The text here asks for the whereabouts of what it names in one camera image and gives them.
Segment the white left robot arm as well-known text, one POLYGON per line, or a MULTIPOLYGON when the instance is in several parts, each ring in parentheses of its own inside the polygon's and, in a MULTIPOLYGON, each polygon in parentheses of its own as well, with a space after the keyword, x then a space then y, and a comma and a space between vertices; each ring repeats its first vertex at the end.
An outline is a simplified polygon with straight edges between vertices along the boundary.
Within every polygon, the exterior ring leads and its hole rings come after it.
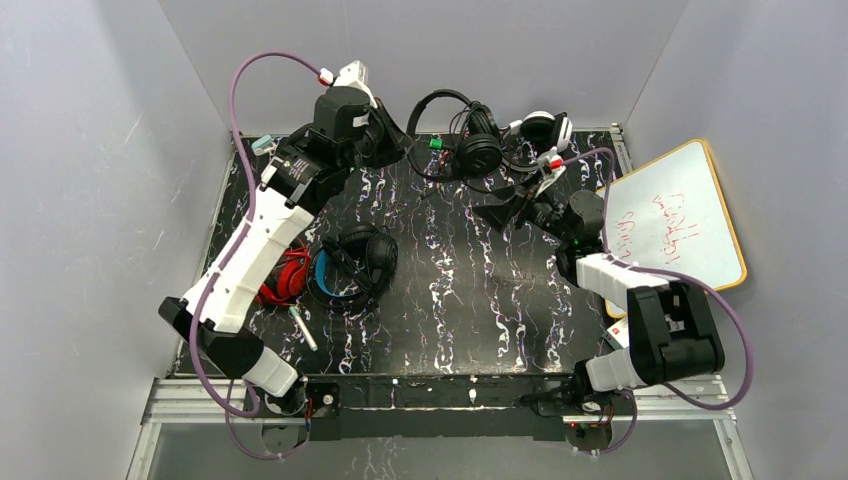
POLYGON ((226 378, 277 398, 301 389, 303 375, 246 327, 248 310, 278 260, 344 191, 354 169, 392 165, 412 146, 369 88, 361 61, 337 73, 313 72, 325 90, 312 119, 277 145, 261 175, 254 175, 242 140, 235 141, 248 183, 246 213, 196 283, 158 308, 194 363, 206 357, 226 378))

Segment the blue black headphones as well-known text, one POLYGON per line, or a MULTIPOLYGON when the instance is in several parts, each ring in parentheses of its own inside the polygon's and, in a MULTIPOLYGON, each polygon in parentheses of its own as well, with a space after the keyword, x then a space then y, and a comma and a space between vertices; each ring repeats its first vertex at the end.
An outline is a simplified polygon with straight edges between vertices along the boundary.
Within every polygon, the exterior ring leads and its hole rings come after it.
POLYGON ((398 258, 398 243, 387 226, 354 224, 322 241, 310 265, 307 290, 328 309, 351 313, 369 309, 390 287, 398 258), (327 285, 329 269, 350 278, 356 289, 349 294, 332 292, 327 285))

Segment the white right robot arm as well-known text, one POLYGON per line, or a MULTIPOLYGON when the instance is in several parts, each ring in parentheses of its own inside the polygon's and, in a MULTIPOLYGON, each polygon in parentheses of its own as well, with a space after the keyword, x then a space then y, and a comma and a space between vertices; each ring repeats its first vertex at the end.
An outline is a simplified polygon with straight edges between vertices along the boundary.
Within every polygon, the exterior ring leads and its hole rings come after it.
POLYGON ((530 223, 558 239, 559 274, 624 309, 628 321, 628 345, 578 362, 557 393, 578 403, 614 390, 720 371, 725 354, 706 292, 690 280, 642 272, 616 259, 604 243, 605 199, 580 190, 567 202, 556 202, 547 190, 568 161, 549 151, 536 164, 530 179, 495 190, 497 203, 475 206, 473 213, 498 232, 530 223))

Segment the red headphones with cable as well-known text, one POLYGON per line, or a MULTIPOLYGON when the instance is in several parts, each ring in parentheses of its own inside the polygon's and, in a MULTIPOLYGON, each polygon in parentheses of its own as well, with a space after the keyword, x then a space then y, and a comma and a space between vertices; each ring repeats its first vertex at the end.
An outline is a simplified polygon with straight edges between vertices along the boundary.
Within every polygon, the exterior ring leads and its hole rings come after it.
POLYGON ((306 287, 310 264, 306 246, 287 249, 260 285, 256 300, 262 305, 293 305, 306 287))

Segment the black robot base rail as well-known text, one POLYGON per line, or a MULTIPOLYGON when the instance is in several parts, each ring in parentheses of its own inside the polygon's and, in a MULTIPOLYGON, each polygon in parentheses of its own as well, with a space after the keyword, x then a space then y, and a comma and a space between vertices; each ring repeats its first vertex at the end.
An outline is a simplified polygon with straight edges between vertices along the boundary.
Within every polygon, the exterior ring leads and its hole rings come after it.
POLYGON ((560 441, 592 421, 566 401, 567 374, 315 375, 295 394, 315 441, 530 437, 560 441))

